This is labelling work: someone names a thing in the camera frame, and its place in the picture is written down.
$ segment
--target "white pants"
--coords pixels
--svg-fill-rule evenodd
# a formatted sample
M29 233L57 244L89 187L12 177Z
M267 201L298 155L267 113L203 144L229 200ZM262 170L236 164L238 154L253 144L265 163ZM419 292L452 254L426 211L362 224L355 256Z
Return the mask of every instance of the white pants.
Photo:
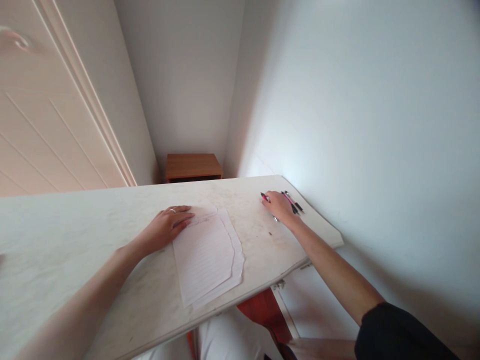
M202 323L193 333L200 360L282 360L269 331L236 307ZM135 360L193 360L187 336L163 343Z

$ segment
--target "nightstand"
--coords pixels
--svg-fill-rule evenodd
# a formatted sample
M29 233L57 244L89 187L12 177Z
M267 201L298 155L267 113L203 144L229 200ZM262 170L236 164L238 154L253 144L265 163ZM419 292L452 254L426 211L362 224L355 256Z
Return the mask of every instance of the nightstand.
M224 171L215 154L168 154L165 180L167 183L184 183L218 180Z

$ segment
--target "white door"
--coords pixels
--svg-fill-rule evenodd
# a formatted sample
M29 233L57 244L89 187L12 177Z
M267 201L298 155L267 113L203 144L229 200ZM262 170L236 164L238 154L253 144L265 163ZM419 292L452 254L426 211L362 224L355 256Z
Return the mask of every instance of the white door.
M0 1L0 197L124 186L35 2Z

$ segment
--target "black shirt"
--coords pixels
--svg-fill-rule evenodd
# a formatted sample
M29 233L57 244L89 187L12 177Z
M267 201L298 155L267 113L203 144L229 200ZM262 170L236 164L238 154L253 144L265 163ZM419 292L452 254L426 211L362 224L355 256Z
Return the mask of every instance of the black shirt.
M356 338L358 360L455 359L430 330L411 314L387 302L367 312Z

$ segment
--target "pink pen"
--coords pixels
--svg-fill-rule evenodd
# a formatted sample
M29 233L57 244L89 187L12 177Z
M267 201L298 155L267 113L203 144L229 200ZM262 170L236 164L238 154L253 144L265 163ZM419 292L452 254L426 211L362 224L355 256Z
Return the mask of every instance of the pink pen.
M263 192L261 192L260 195L261 195L261 197L263 198L263 200L270 202L270 200L267 199L267 197L265 196L265 194L264 194ZM275 221L276 221L277 223L279 222L279 220L278 220L275 216L274 216L273 218L275 219Z
M287 197L287 195L285 195L285 193L284 193L283 191L282 191L281 193L283 194L283 196L284 196L284 197L288 200L288 202L290 203L290 205L291 205L291 210L293 211L293 213L294 213L295 215L296 215L296 214L300 215L300 214L299 214L299 211L297 210L297 208L295 208L294 203L290 201L290 199Z

